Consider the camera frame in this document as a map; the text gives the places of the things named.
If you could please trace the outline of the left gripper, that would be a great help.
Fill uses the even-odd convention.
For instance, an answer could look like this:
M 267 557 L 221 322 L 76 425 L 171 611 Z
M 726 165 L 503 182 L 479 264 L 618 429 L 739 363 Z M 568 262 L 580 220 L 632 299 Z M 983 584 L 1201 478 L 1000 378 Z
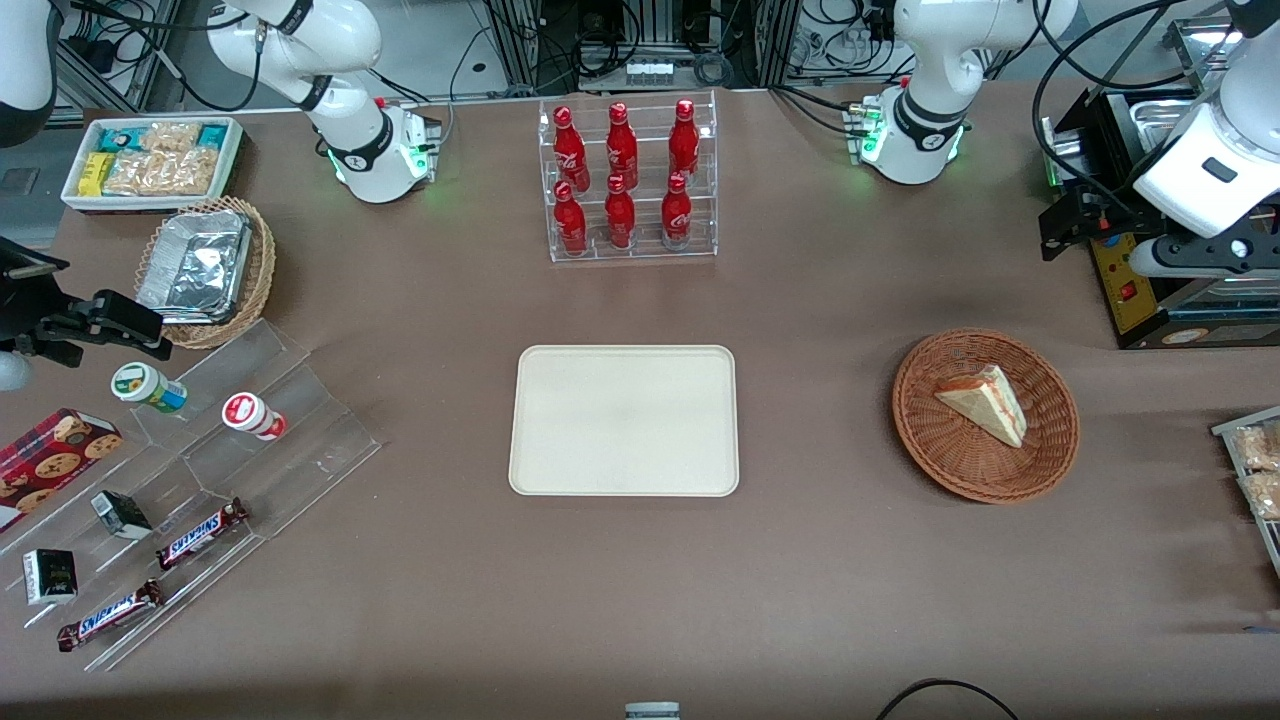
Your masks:
M 1091 195 L 1065 192 L 1039 215 L 1039 255 L 1051 263 L 1074 245 L 1101 246 L 1130 234 L 1129 263 L 1142 275 L 1174 278 L 1249 278 L 1279 275 L 1277 193 L 1254 205 L 1225 231 L 1201 237 L 1147 201 L 1138 215 L 1091 219 Z

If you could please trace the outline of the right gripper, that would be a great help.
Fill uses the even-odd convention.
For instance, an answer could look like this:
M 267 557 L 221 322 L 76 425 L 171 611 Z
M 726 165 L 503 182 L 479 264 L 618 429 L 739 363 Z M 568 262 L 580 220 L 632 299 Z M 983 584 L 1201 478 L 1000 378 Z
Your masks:
M 61 291 L 55 274 L 70 264 L 60 258 L 1 238 L 1 389 L 24 388 L 33 375 L 32 357 L 63 366 L 79 366 L 83 348 L 52 327 L 70 322 L 70 337 L 84 338 L 87 320 L 74 319 L 79 302 Z M 133 348 L 168 361 L 173 342 L 163 336 L 163 316 L 114 290 L 100 290 L 92 300 L 92 337 L 101 345 Z

